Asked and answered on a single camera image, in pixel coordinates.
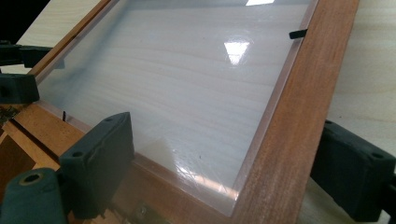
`light wood table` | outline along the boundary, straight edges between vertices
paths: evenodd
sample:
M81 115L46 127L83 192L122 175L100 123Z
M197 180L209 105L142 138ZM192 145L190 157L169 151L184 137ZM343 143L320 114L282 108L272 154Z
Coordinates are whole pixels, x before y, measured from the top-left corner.
M19 41L53 47L98 0L51 0ZM361 0L328 119L396 155L396 2ZM21 65L3 73L27 73ZM379 223L387 223L383 214ZM298 223L354 223L315 182L308 182Z

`brown wooden frame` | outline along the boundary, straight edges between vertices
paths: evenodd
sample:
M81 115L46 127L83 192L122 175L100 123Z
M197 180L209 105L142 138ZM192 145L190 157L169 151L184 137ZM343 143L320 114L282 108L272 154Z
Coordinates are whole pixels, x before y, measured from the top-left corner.
M113 2L101 1L30 74L44 78ZM308 28L306 37L294 40L238 175L236 187L241 191L230 217L186 193L187 187L176 177L139 155L115 196L118 209L129 216L144 199L172 223L295 222L358 4L359 0L312 1L301 27ZM34 158L36 162L57 162L89 130L78 120L62 122L61 117L58 109L38 102L25 107L3 129L20 146L26 146L27 137L41 148L45 155Z

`round hole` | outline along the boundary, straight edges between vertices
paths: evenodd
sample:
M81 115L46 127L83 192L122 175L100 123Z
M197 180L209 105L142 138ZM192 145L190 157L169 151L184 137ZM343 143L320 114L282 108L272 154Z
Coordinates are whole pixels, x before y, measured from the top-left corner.
M84 153L82 152L75 152L73 153L73 157L81 157Z
M376 157L377 159L382 159L382 158L384 158L384 156L383 155L381 155L381 154L378 154L378 153L372 153L372 156L374 156L374 157Z
M22 178L20 180L20 185L22 186L28 186L28 185L33 185L34 183L39 182L43 178L43 175L38 173L38 174L31 174L26 176L25 178Z

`glass panel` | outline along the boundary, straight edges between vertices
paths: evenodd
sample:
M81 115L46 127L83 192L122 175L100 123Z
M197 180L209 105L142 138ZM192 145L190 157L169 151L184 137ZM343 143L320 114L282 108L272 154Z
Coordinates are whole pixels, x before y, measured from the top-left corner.
M328 119L396 156L396 1L360 0ZM377 223L386 224L385 212ZM312 179L298 223L356 223Z
M91 126L130 111L136 151L230 202L201 198L230 214L288 33L309 3L119 1L39 85L41 97Z

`wooden frame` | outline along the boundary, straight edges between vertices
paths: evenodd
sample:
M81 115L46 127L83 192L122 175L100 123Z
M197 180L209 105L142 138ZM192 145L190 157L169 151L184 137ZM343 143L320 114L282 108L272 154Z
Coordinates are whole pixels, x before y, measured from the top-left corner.
M113 2L101 1L30 74L37 75L37 80L44 78ZM358 4L359 0L312 2L308 12L315 12L312 18L307 13L301 27L308 32L290 50L240 171L239 176L247 176L246 182L237 178L241 191L229 217L187 194L187 186L162 167L148 170L150 161L139 155L114 199L118 210L130 216L144 199L172 223L295 222ZM62 122L61 114L39 102L25 107L3 129L20 146L26 146L23 138L27 137L45 152L35 162L57 162L56 157L89 130L73 118ZM182 209L173 209L175 204Z

